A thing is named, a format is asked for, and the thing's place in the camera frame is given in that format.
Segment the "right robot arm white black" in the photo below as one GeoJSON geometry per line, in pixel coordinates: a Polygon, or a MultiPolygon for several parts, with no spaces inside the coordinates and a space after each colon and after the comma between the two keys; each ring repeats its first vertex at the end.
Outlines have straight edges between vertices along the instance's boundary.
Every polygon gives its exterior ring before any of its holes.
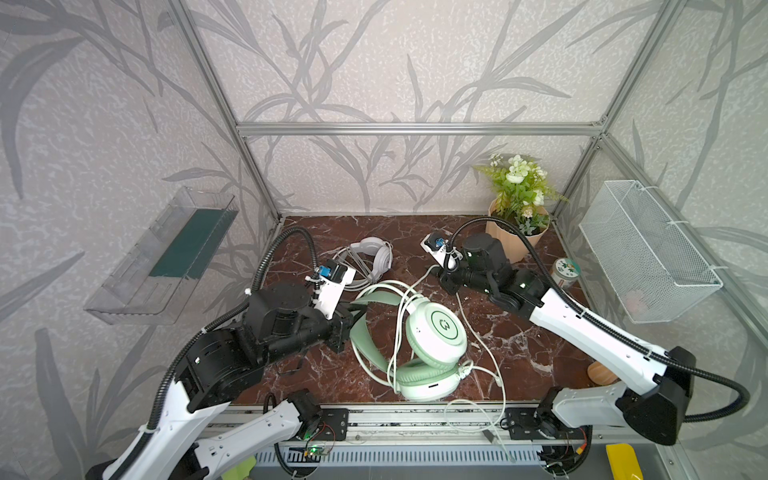
{"type": "Polygon", "coordinates": [[[447,293],[462,288],[484,293],[503,311],[565,339],[618,378],[607,387],[552,388],[538,406],[542,425],[623,427],[671,446],[683,424],[723,419],[749,404],[751,394],[745,386],[697,368],[688,350],[666,350],[641,340],[574,300],[553,279],[529,241],[523,244],[537,273],[514,267],[501,242],[487,233],[472,234],[465,241],[458,237],[435,231],[421,242],[438,264],[439,283],[447,293]],[[734,391],[735,399],[715,410],[689,413],[697,378],[734,391]]]}

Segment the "white over-ear headphones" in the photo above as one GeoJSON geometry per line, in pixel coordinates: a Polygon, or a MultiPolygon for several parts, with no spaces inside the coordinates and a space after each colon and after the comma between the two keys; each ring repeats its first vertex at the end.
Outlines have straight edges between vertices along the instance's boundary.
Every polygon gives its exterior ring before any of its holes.
{"type": "Polygon", "coordinates": [[[345,286],[346,291],[360,291],[378,283],[392,267],[393,246],[390,242],[377,237],[367,237],[359,242],[341,248],[333,260],[353,268],[360,279],[345,286]]]}

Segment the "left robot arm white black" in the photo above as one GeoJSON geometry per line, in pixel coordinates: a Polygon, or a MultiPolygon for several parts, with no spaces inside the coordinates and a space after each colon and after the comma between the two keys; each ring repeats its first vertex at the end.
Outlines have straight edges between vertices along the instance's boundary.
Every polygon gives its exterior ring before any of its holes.
{"type": "Polygon", "coordinates": [[[247,298],[198,331],[173,359],[149,420],[117,459],[93,466],[89,479],[214,479],[259,450],[317,427],[322,409],[306,389],[224,434],[201,433],[265,370],[324,345],[344,351],[356,319],[341,301],[351,270],[320,264],[311,233],[294,226],[262,259],[247,298]],[[278,248],[292,235],[308,246],[312,272],[302,283],[263,284],[278,248]]]}

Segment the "mint green over-ear headphones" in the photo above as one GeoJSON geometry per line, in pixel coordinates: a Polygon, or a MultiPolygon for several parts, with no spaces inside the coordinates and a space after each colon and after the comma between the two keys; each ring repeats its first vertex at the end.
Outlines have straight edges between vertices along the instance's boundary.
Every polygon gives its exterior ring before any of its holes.
{"type": "Polygon", "coordinates": [[[349,308],[360,315],[350,332],[354,355],[376,383],[412,402],[426,403],[451,395],[472,363],[461,364],[468,338],[458,317],[414,287],[386,281],[363,290],[349,308]],[[397,309],[393,353],[385,357],[367,322],[372,304],[397,309]]]}

